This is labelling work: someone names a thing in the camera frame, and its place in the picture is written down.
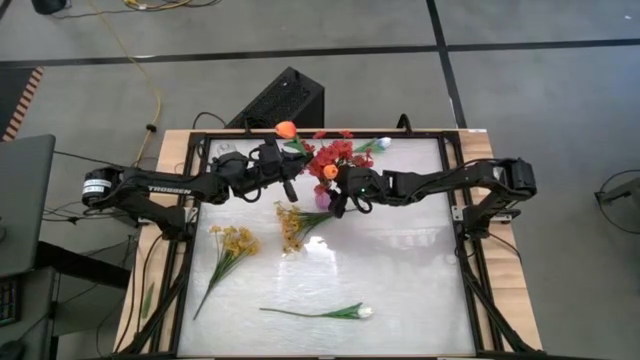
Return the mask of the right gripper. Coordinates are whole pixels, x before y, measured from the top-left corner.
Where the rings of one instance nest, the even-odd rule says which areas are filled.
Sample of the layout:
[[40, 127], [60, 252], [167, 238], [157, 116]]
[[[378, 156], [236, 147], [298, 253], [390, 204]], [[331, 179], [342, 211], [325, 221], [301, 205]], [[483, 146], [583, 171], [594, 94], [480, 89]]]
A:
[[[338, 167], [333, 182], [337, 187], [348, 184], [349, 196], [356, 201], [380, 202], [380, 175], [370, 168]], [[335, 218], [342, 218], [349, 200], [340, 188], [329, 191], [329, 211]]]

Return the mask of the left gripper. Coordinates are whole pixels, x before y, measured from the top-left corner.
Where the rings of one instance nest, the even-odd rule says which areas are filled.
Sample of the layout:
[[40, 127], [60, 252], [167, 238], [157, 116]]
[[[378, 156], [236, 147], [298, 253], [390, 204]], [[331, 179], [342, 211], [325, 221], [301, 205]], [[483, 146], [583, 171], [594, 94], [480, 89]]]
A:
[[242, 164], [240, 175], [237, 177], [233, 185], [236, 197], [240, 197], [241, 195], [245, 195], [258, 189], [266, 188], [271, 184], [281, 182], [282, 166], [284, 164], [283, 188], [285, 194], [290, 202], [298, 201], [298, 195], [294, 188], [293, 181], [298, 175], [304, 172], [308, 163], [307, 155], [284, 152], [280, 173], [271, 176], [265, 176], [262, 174], [258, 165], [258, 159], [251, 159], [240, 153], [233, 159]]

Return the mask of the red artificial flower bunch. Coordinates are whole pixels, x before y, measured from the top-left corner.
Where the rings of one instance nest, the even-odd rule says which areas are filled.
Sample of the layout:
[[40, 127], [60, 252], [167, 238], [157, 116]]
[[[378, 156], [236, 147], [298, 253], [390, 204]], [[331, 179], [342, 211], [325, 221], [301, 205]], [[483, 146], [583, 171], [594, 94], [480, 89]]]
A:
[[329, 194], [329, 190], [332, 187], [333, 180], [328, 180], [323, 176], [323, 167], [325, 165], [335, 164], [337, 167], [361, 168], [371, 168], [374, 165], [371, 153], [354, 152], [355, 148], [352, 141], [354, 135], [350, 131], [343, 130], [339, 134], [340, 137], [338, 139], [330, 140], [325, 144], [323, 139], [327, 132], [316, 132], [313, 138], [320, 141], [318, 146], [302, 140], [308, 153], [313, 156], [306, 166], [306, 171], [318, 180], [318, 184], [314, 187], [314, 194], [316, 191], [326, 191]]

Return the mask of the yellow artificial flower bunch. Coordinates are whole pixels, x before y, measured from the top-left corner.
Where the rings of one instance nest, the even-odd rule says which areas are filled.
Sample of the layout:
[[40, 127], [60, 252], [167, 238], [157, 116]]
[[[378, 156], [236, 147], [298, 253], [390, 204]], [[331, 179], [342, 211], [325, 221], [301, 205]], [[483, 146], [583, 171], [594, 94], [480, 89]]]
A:
[[285, 254], [301, 251], [307, 235], [332, 217], [330, 212], [303, 211], [294, 205], [287, 207], [280, 201], [274, 205], [283, 237], [282, 250]]
[[209, 233], [214, 236], [216, 262], [204, 296], [193, 316], [196, 320], [213, 289], [226, 278], [244, 259], [256, 255], [261, 242], [246, 227], [213, 225]]

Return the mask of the clear cut-glass vase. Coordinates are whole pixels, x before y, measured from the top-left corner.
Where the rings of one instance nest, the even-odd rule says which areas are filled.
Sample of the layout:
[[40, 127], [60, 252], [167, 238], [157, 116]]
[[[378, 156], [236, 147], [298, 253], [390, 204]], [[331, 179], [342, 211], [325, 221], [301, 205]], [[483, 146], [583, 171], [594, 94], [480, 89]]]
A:
[[229, 142], [218, 142], [215, 145], [216, 150], [216, 158], [222, 162], [223, 160], [227, 160], [229, 158], [236, 157], [239, 152], [234, 143]]

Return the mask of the black computer tower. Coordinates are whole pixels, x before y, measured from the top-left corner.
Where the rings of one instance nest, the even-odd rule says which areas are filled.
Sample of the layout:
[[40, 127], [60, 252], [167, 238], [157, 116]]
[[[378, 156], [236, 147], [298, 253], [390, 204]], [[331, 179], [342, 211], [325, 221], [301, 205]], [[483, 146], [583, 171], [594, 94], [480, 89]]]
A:
[[231, 129], [268, 129], [282, 121], [298, 128], [325, 126], [325, 88], [287, 67], [227, 125]]

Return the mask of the grey laptop lid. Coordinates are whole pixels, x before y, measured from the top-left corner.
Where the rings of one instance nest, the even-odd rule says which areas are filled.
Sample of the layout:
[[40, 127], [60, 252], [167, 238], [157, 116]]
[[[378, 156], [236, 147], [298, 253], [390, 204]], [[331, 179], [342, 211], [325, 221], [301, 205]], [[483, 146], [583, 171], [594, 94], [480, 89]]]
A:
[[0, 143], [0, 278], [34, 266], [55, 142], [47, 134]]

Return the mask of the dark mat with striped edge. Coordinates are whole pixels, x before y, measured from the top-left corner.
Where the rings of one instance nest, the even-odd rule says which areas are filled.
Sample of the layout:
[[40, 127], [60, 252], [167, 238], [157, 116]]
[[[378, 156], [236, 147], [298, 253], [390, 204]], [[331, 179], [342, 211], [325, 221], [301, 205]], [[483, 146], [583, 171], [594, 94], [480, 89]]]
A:
[[0, 142], [13, 141], [43, 78], [44, 69], [0, 69]]

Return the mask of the grey side desk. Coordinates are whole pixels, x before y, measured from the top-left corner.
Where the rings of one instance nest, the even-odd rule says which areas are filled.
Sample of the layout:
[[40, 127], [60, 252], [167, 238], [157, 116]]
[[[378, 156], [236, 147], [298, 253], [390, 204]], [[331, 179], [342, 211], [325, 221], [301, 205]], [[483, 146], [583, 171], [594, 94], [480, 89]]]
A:
[[[124, 299], [98, 298], [99, 286], [126, 290], [131, 268], [127, 261], [137, 250], [129, 239], [121, 243], [126, 248], [117, 265], [101, 261], [97, 256], [109, 251], [101, 248], [85, 254], [71, 252], [46, 242], [39, 244], [37, 270], [19, 275], [21, 283], [20, 319], [0, 327], [0, 345], [22, 341], [23, 360], [57, 360], [59, 338], [81, 332], [87, 325], [100, 329], [122, 309]], [[91, 281], [93, 284], [79, 293], [60, 300], [57, 295], [59, 275]]]

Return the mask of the black round floor object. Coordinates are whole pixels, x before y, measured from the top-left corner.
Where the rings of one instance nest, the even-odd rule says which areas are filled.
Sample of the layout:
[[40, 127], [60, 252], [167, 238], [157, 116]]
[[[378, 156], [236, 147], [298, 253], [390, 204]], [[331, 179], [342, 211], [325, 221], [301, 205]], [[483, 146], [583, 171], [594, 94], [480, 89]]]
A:
[[51, 15], [66, 8], [68, 0], [31, 0], [36, 13]]

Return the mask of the black keyboard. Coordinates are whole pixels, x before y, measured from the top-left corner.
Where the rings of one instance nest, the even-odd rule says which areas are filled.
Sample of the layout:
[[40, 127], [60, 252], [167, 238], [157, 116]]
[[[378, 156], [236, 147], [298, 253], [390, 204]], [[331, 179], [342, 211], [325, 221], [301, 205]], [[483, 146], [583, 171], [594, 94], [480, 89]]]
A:
[[20, 278], [0, 278], [0, 327], [16, 323], [20, 319], [20, 307]]

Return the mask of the black computer mouse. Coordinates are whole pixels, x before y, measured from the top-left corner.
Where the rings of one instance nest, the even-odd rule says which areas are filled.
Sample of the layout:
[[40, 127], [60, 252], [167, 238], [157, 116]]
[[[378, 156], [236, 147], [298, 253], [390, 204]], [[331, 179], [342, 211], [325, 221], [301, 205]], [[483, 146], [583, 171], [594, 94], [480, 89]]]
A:
[[22, 341], [8, 341], [0, 345], [0, 360], [23, 360], [25, 349]]

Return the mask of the black aluminium table frame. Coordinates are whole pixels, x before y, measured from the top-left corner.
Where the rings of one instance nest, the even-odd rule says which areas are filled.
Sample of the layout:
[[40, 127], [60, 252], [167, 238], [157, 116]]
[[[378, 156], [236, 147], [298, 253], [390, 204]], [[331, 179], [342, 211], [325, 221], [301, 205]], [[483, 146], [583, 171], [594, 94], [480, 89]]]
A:
[[[158, 160], [161, 171], [178, 168], [194, 173], [205, 167], [204, 154], [214, 139], [253, 139], [268, 135], [230, 130], [169, 130]], [[357, 138], [389, 136], [393, 139], [433, 139], [444, 167], [478, 160], [492, 153], [488, 134], [480, 129], [356, 129]], [[540, 345], [527, 286], [520, 281], [504, 289], [498, 286], [498, 262], [485, 257], [488, 250], [478, 238], [455, 233], [457, 244], [472, 255], [461, 266], [463, 289], [474, 343], [474, 357], [489, 360], [548, 360]], [[194, 245], [170, 242], [162, 245], [155, 232], [142, 232], [140, 246], [148, 249], [132, 270], [118, 339], [109, 360], [176, 360], [187, 282]]]

